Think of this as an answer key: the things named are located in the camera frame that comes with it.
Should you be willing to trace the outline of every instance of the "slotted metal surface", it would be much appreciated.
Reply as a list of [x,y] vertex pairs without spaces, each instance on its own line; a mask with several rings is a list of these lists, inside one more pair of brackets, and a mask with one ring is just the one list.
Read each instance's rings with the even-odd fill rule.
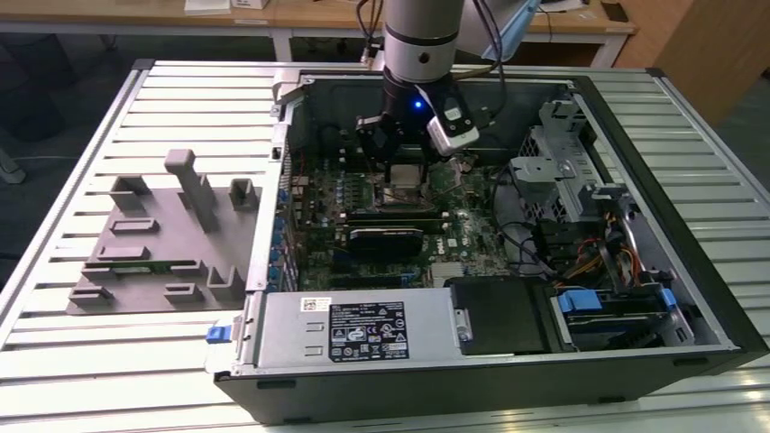
[[[627,403],[265,428],[202,371],[205,330],[236,311],[67,317],[69,287],[113,206],[103,193],[115,175],[143,174],[150,188],[174,187],[162,158],[168,149],[181,147],[198,155],[196,170],[209,174],[212,186],[244,177],[256,185],[264,182],[274,121],[270,86],[281,67],[158,61],[150,71],[131,73],[31,242],[39,248],[30,248],[11,278],[18,287],[9,285],[0,299],[13,301],[2,310],[0,327],[3,432],[770,428],[763,407],[770,401],[770,358],[719,376],[677,382]],[[547,76],[565,70],[510,72]],[[664,81],[640,70],[568,72],[592,77],[755,326],[770,336],[770,210],[755,180],[688,108],[672,99]],[[605,154],[604,160],[611,166]]]

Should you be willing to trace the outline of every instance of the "power supply label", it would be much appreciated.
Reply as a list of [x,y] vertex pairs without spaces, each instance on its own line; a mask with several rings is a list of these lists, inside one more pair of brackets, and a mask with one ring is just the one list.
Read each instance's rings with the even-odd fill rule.
[[334,363],[409,359],[402,302],[332,304],[328,358]]

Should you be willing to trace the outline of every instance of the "blue latch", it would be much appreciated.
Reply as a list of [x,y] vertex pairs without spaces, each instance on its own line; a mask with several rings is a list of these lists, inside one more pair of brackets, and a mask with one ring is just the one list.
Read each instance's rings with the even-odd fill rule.
[[210,327],[205,333],[205,343],[209,345],[220,345],[229,343],[229,333],[232,332],[232,325],[225,327]]
[[660,289],[660,296],[663,297],[665,308],[673,309],[676,307],[676,297],[673,296],[671,289]]
[[595,290],[567,290],[557,296],[557,306],[561,308],[561,313],[569,313],[572,311],[601,309],[601,301]]

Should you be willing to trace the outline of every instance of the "white paper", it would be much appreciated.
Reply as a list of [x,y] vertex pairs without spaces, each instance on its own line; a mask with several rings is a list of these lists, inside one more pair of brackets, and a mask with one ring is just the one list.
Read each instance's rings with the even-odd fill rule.
[[229,0],[185,0],[184,15],[229,14]]
[[585,4],[581,2],[581,0],[560,0],[559,2],[548,3],[547,5],[540,4],[537,12],[541,13],[540,9],[548,13],[573,11],[575,9],[581,9],[583,7],[585,7]]

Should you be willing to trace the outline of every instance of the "motherboard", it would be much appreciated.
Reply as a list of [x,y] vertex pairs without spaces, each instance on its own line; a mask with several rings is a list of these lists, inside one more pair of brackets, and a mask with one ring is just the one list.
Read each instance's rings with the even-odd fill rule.
[[293,178],[298,290],[441,287],[450,277],[509,275],[494,234],[490,169],[449,163],[354,167],[306,162]]

